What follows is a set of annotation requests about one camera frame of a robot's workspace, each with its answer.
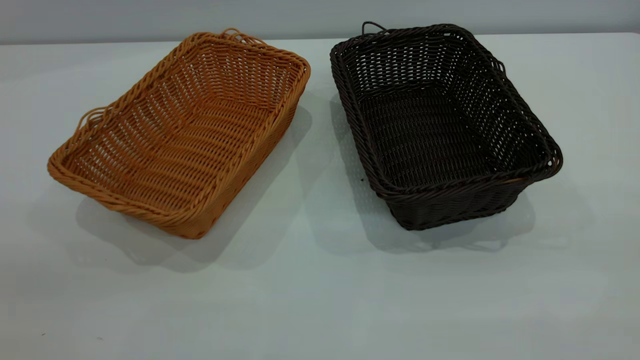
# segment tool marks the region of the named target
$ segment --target basket bottom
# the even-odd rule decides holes
[[[268,110],[216,99],[194,109],[133,172],[124,195],[165,211],[190,206],[264,127],[268,115]]]
[[[387,205],[405,229],[425,230],[501,213],[517,200],[526,186],[526,183],[503,184],[473,195],[466,193],[441,200]]]
[[[471,130],[471,119],[439,88],[370,97],[360,109],[382,170],[398,187],[440,184],[500,170]]]

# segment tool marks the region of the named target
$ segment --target basket handle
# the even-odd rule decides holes
[[[382,25],[378,24],[377,22],[373,22],[373,21],[365,21],[365,22],[363,22],[363,23],[362,23],[362,34],[363,34],[363,35],[364,35],[364,27],[365,27],[365,25],[367,25],[367,24],[375,25],[375,26],[379,27],[380,29],[382,29],[382,31],[387,31],[387,29],[385,29],[385,27],[384,27],[384,26],[382,26]]]
[[[92,110],[87,111],[81,118],[80,121],[78,122],[78,126],[76,128],[76,131],[74,133],[75,135],[78,135],[80,133],[80,129],[82,129],[83,126],[83,122],[86,120],[87,124],[91,124],[91,122],[93,122],[94,120],[96,120],[97,118],[99,118],[100,116],[102,116],[102,114],[104,113],[104,111],[106,110],[106,106],[101,107],[101,108],[95,108]]]
[[[222,31],[222,33],[220,33],[220,38],[224,38],[224,39],[229,39],[229,40],[235,40],[237,42],[245,42],[247,44],[262,44],[262,45],[266,45],[267,43],[265,43],[264,41],[262,41],[261,39],[257,38],[257,37],[253,37],[250,35],[247,35],[245,33],[241,33],[238,29],[236,28],[227,28],[224,31]]]

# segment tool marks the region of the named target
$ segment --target wire handle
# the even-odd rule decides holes
[[[222,31],[222,33],[220,33],[220,38],[225,38],[225,39],[230,39],[230,40],[235,40],[238,42],[245,42],[247,44],[263,44],[266,45],[267,43],[265,43],[264,41],[262,41],[261,39],[257,38],[257,37],[252,37],[250,35],[247,35],[245,33],[241,33],[238,29],[236,28],[227,28],[224,31]]]
[[[381,28],[383,31],[386,31],[386,30],[387,30],[387,29],[385,29],[385,28],[384,28],[384,26],[382,26],[382,25],[378,24],[377,22],[373,22],[373,21],[365,21],[365,22],[363,22],[363,23],[362,23],[362,35],[364,35],[364,27],[365,27],[365,25],[367,25],[367,24],[375,25],[375,26],[377,26],[377,27]]]

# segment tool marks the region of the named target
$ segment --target rectangular basket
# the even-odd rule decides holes
[[[201,238],[284,135],[309,75],[236,29],[196,33],[83,116],[47,168],[111,210]]]
[[[332,49],[333,78],[371,188],[405,229],[499,213],[560,170],[560,148],[467,30],[365,24]]]

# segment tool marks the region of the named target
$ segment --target tan wicker basket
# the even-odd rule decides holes
[[[309,75],[236,29],[196,33],[83,116],[47,168],[111,210],[201,238],[284,135]]]

